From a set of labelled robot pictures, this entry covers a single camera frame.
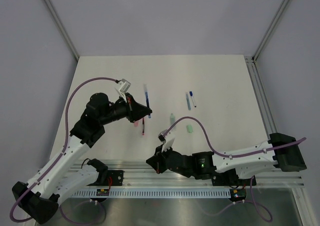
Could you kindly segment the white marker pen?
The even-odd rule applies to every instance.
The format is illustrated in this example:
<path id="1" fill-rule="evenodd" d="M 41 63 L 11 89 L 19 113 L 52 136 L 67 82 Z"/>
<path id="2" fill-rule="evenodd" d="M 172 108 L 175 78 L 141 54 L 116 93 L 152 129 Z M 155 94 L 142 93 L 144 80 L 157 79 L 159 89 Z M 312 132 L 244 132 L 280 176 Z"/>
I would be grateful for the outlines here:
<path id="1" fill-rule="evenodd" d="M 193 106 L 196 108 L 197 107 L 197 104 L 196 104 L 196 101 L 194 99 L 194 94 L 192 91 L 189 91 L 189 95 L 190 95 L 190 98 L 191 98 L 191 101 L 193 103 Z"/>

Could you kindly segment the left aluminium corner post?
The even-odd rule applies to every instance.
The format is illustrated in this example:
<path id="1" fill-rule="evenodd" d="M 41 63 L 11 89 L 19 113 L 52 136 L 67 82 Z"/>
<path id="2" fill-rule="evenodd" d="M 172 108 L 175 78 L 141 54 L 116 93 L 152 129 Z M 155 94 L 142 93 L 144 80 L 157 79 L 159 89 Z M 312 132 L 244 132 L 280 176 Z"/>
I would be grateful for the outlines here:
<path id="1" fill-rule="evenodd" d="M 68 47 L 74 59 L 78 62 L 80 59 L 80 54 L 78 53 L 78 50 L 76 49 L 72 39 L 70 38 L 70 35 L 68 34 L 52 0 L 42 0 L 42 1 L 45 7 L 47 8 L 50 14 L 50 17 L 52 18 L 54 24 L 56 25 L 59 33 L 61 34 L 64 42 L 66 43 L 66 46 Z"/>

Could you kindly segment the green highlighter cap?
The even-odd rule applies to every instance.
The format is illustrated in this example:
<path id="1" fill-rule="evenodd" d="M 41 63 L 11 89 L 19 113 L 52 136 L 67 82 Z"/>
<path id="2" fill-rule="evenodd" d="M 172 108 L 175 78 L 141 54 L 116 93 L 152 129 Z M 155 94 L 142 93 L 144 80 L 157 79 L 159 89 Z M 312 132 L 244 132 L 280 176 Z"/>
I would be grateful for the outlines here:
<path id="1" fill-rule="evenodd" d="M 192 125 L 190 125 L 190 124 L 188 124 L 188 125 L 186 126 L 186 128 L 187 128 L 187 132 L 188 132 L 188 133 L 192 133 L 192 132 L 194 131 Z"/>

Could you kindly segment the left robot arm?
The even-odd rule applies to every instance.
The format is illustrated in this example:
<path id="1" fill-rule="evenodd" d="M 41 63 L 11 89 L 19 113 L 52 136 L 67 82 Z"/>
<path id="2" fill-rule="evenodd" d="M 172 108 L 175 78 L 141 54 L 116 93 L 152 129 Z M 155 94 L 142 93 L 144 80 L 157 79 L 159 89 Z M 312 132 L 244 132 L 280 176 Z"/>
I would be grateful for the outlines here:
<path id="1" fill-rule="evenodd" d="M 90 97 L 80 120 L 67 136 L 62 149 L 26 183 L 18 181 L 12 187 L 15 206 L 42 225 L 57 212 L 59 206 L 75 191 L 89 185 L 103 185 L 108 180 L 108 167 L 95 159 L 78 174 L 65 178 L 70 167 L 105 133 L 104 126 L 126 118 L 134 123 L 153 111 L 125 93 L 115 103 L 100 92 Z"/>

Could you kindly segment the left controller board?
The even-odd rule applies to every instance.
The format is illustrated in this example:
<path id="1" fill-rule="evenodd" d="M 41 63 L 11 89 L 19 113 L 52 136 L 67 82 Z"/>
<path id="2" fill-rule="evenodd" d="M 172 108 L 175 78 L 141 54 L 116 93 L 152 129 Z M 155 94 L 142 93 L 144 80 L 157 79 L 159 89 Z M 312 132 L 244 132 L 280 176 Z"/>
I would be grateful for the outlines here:
<path id="1" fill-rule="evenodd" d="M 96 195 L 99 197 L 108 197 L 110 195 L 110 190 L 106 188 L 97 189 Z"/>

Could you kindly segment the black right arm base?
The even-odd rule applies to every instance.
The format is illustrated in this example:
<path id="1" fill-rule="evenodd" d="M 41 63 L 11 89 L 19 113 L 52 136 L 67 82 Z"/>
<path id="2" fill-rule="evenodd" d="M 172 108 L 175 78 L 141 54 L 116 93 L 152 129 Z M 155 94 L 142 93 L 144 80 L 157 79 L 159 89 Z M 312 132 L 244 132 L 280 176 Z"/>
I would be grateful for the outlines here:
<path id="1" fill-rule="evenodd" d="M 238 188 L 244 186 L 250 186 L 251 179 L 240 179 L 236 174 L 235 169 L 228 170 L 222 173 L 215 173 L 211 177 L 211 182 L 213 186 L 226 186 L 231 188 Z"/>

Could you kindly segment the light blue pen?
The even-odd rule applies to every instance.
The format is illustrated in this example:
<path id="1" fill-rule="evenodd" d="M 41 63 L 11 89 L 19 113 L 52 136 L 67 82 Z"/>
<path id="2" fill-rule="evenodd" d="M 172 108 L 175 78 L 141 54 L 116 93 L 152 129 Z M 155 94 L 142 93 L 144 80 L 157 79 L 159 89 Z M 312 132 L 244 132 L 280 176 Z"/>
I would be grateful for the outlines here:
<path id="1" fill-rule="evenodd" d="M 185 96 L 186 96 L 187 108 L 188 108 L 189 111 L 191 111 L 191 109 L 192 109 L 191 108 L 191 103 L 190 103 L 189 95 L 188 95 L 187 92 L 185 93 Z"/>

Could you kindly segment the right aluminium corner post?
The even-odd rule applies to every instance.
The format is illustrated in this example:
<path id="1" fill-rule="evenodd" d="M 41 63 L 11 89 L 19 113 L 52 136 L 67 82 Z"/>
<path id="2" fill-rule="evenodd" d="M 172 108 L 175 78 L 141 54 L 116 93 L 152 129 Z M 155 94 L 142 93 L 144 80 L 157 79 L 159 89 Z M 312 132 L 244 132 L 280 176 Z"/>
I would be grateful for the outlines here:
<path id="1" fill-rule="evenodd" d="M 265 47 L 268 45 L 270 39 L 272 38 L 273 34 L 275 33 L 279 23 L 281 22 L 283 16 L 285 15 L 287 9 L 289 8 L 292 0 L 282 0 L 279 7 L 277 8 L 274 16 L 271 19 L 270 24 L 268 25 L 260 43 L 258 44 L 257 49 L 255 50 L 252 61 L 256 63 L 262 54 Z"/>

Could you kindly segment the right side aluminium rail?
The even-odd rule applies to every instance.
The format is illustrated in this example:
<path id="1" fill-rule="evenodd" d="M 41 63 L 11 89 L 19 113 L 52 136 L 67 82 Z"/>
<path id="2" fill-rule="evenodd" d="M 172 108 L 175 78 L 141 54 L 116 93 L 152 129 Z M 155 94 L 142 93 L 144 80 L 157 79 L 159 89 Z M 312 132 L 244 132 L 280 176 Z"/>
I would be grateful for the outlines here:
<path id="1" fill-rule="evenodd" d="M 263 125 L 266 134 L 269 136 L 270 134 L 277 132 L 277 127 L 270 109 L 269 102 L 267 100 L 267 95 L 263 86 L 262 78 L 259 74 L 257 64 L 255 63 L 253 58 L 250 56 L 244 56 L 244 60 L 255 93 Z"/>

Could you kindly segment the dark blue gel pen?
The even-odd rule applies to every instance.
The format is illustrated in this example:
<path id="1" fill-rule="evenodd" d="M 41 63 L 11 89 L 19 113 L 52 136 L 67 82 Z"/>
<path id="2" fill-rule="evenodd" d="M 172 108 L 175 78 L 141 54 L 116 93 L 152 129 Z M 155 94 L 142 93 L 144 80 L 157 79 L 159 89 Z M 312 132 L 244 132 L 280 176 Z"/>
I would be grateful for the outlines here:
<path id="1" fill-rule="evenodd" d="M 150 102 L 149 102 L 149 94 L 148 94 L 148 88 L 146 84 L 143 84 L 143 90 L 146 100 L 146 106 L 150 109 Z"/>

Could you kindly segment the green highlighter pen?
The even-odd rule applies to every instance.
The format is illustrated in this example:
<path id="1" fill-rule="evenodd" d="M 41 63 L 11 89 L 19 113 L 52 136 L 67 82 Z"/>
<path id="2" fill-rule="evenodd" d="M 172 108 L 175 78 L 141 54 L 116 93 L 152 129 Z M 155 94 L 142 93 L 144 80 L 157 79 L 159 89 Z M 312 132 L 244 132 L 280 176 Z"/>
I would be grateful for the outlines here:
<path id="1" fill-rule="evenodd" d="M 175 122 L 176 122 L 175 115 L 173 113 L 171 113 L 169 119 L 170 119 L 170 125 L 173 126 L 175 124 Z M 171 130 L 175 131 L 176 130 L 176 126 L 173 126 Z"/>

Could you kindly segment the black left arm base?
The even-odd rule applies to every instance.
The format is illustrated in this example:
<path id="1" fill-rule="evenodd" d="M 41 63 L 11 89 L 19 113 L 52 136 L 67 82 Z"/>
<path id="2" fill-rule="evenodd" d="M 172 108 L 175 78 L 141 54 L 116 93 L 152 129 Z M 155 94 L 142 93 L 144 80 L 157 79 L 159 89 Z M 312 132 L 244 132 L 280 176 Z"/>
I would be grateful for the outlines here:
<path id="1" fill-rule="evenodd" d="M 88 186 L 122 186 L 124 171 L 109 169 L 102 161 L 94 158 L 90 159 L 85 165 L 92 166 L 98 173 L 97 179 Z"/>

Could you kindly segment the red gel pen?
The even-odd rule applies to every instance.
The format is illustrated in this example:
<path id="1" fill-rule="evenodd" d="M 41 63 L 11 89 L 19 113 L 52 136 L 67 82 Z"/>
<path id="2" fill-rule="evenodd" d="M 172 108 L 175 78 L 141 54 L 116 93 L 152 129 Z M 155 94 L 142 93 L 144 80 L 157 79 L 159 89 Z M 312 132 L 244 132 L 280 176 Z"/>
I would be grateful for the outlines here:
<path id="1" fill-rule="evenodd" d="M 146 126 L 146 123 L 145 123 L 145 118 L 143 117 L 142 118 L 142 136 L 144 136 L 145 135 L 145 126 Z"/>

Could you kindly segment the right controller board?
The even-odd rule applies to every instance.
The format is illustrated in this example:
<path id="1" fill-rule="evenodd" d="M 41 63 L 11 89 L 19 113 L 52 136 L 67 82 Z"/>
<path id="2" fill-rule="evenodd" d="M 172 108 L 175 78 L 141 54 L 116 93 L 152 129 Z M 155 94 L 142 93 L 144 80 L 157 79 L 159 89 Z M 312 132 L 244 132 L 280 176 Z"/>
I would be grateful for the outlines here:
<path id="1" fill-rule="evenodd" d="M 231 189 L 230 190 L 230 197 L 232 199 L 242 200 L 245 199 L 247 196 L 246 189 Z"/>

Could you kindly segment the aluminium rail frame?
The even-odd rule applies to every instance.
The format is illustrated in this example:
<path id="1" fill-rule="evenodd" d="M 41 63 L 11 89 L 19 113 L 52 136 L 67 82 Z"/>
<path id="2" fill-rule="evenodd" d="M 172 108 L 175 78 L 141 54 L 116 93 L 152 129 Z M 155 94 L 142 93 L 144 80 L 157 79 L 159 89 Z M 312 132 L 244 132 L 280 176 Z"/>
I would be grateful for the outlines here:
<path id="1" fill-rule="evenodd" d="M 170 170 L 157 174 L 145 161 L 103 160 L 110 170 L 122 170 L 123 188 L 211 188 L 212 181 L 184 177 Z M 304 188 L 299 172 L 273 169 L 255 176 L 258 188 Z"/>

